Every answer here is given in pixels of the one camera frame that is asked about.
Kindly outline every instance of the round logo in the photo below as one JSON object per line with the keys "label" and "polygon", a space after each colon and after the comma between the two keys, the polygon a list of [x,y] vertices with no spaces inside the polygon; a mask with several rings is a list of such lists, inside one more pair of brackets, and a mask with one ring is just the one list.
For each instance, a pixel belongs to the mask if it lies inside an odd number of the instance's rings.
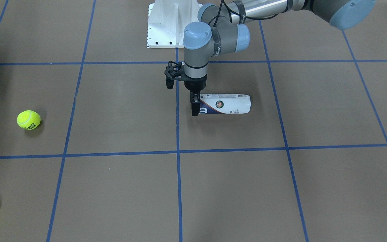
{"label": "round logo", "polygon": [[216,102],[216,107],[218,108],[218,109],[221,109],[222,107],[223,107],[223,102],[222,101],[217,101]]}

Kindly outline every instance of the tennis ball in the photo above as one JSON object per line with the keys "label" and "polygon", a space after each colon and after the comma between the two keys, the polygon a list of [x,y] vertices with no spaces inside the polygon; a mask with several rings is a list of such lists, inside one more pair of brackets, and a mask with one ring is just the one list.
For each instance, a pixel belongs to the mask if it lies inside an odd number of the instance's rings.
{"label": "tennis ball", "polygon": [[26,130],[33,130],[40,122],[40,116],[31,110],[23,111],[17,116],[17,124]]}

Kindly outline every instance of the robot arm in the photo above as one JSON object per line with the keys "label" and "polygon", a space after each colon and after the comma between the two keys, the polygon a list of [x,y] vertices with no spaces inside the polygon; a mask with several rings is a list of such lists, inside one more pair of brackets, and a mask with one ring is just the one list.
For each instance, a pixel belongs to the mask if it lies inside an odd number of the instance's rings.
{"label": "robot arm", "polygon": [[204,4],[198,21],[184,29],[184,62],[169,62],[166,86],[184,81],[190,91],[192,116],[200,111],[200,92],[206,87],[209,58],[246,49],[250,33],[244,23],[273,18],[290,10],[309,10],[338,29],[349,29],[372,10],[375,0],[234,0],[221,6]]}

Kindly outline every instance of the white mounting plate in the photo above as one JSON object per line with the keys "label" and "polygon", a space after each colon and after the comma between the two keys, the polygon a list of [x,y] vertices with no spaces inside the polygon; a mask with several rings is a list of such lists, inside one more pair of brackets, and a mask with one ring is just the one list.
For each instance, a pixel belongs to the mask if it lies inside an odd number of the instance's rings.
{"label": "white mounting plate", "polygon": [[148,48],[183,48],[184,28],[198,21],[196,0],[156,0],[149,5]]}

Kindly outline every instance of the white cylindrical container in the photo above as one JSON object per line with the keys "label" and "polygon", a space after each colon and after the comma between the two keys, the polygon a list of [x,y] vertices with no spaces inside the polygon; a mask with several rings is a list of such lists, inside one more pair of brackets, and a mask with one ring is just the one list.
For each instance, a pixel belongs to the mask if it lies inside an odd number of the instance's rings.
{"label": "white cylindrical container", "polygon": [[200,114],[243,114],[250,111],[250,96],[244,94],[201,94]]}

